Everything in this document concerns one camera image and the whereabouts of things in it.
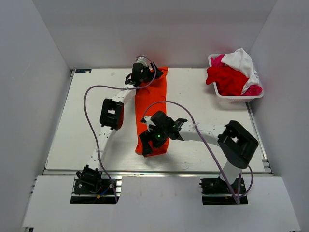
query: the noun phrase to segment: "orange towel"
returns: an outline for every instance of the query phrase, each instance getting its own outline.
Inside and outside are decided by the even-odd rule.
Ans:
[[[136,131],[137,131],[137,138],[138,144],[136,146],[135,152],[139,155],[142,154],[142,144],[139,135],[147,130],[146,124],[140,122],[141,118],[147,107],[152,103],[158,101],[165,101],[166,100],[166,75],[168,73],[168,67],[161,67],[159,68],[163,72],[163,75],[154,80],[150,86],[146,88],[139,89],[135,95],[135,117],[136,117]],[[152,116],[158,110],[163,111],[166,114],[166,105],[165,103],[160,103],[152,106],[146,113],[146,116]],[[148,156],[154,155],[161,155],[166,153],[169,146],[169,140],[164,143],[163,146],[160,148],[153,148],[153,153]]]

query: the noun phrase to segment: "white table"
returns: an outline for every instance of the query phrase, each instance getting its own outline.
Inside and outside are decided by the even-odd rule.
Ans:
[[[92,69],[91,73],[75,73],[62,117],[54,136],[46,165],[47,170],[82,170],[95,148],[95,140],[86,121],[83,109],[85,91],[93,85],[122,87],[131,69]],[[199,123],[227,124],[230,120],[241,123],[252,135],[253,126],[246,105],[237,109],[219,105],[213,86],[207,86],[206,69],[169,69],[167,75],[167,100],[185,106]],[[98,134],[102,102],[112,98],[117,90],[96,88],[89,92],[87,109]],[[167,103],[167,114],[174,120],[189,118],[178,106]],[[170,141],[167,154],[144,158],[135,153],[137,144],[134,99],[125,106],[122,128],[116,133],[108,154],[102,161],[109,171],[148,172],[217,172],[205,145],[195,141]],[[211,145],[222,166],[226,158],[219,147]],[[251,160],[254,172],[263,172],[261,149]]]

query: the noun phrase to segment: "laundry basket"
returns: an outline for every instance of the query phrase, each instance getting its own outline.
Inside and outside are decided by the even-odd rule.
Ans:
[[[208,56],[208,63],[209,63],[209,67],[211,67],[211,58],[216,58],[221,54],[211,54]],[[218,100],[220,103],[237,103],[237,102],[250,102],[253,99],[256,98],[261,98],[264,95],[264,91],[262,90],[262,92],[260,93],[260,95],[258,96],[223,96],[218,92],[218,87],[216,82],[213,83],[214,86],[214,90],[216,92],[216,95],[218,97]]]

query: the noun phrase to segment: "white platform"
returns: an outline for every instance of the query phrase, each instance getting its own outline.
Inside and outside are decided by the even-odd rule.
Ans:
[[[83,98],[92,85],[122,87],[131,69],[93,69],[91,73],[75,73],[65,108],[49,153],[48,170],[81,170],[92,156],[95,140],[84,116]],[[167,75],[167,100],[175,101],[192,113],[195,120],[205,124],[240,122],[252,135],[253,126],[246,105],[219,105],[213,86],[207,86],[206,69],[169,69]],[[96,88],[89,92],[87,109],[96,132],[102,102],[112,98],[117,90]],[[178,106],[167,103],[168,116],[174,120],[189,118]],[[160,171],[160,172],[217,172],[218,168],[203,143],[170,141],[167,154],[144,158],[135,153],[137,144],[134,99],[125,106],[125,120],[116,133],[112,146],[102,161],[110,171]],[[226,158],[219,147],[211,145],[220,164]],[[254,172],[263,172],[261,149],[251,160]]]
[[[23,223],[34,232],[300,230],[281,177],[255,177],[248,205],[203,206],[198,177],[124,177],[117,205],[70,204],[73,176],[39,176]],[[244,178],[248,186],[250,178]]]

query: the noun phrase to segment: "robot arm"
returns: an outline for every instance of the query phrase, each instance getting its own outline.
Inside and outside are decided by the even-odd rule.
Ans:
[[[152,153],[150,144],[160,147],[168,138],[202,141],[195,126],[187,119],[179,118],[174,121],[162,111],[156,112],[152,117],[146,116],[142,122],[147,124],[147,130],[140,134],[144,156]],[[248,167],[258,141],[237,121],[230,121],[227,125],[199,124],[198,128],[208,143],[223,150],[228,160],[223,171],[228,182],[234,183],[241,170]],[[225,181],[222,174],[219,178]]]
[[[106,154],[109,141],[123,124],[125,104],[135,96],[142,83],[149,83],[153,78],[158,79],[163,74],[154,63],[151,63],[151,67],[155,70],[155,77],[147,66],[146,58],[138,57],[136,63],[133,64],[132,73],[125,79],[123,90],[111,99],[104,99],[100,115],[101,128],[98,136],[101,157]],[[99,169],[98,151],[95,149],[83,171],[78,171],[76,174],[91,189],[97,186],[97,182],[101,178]]]

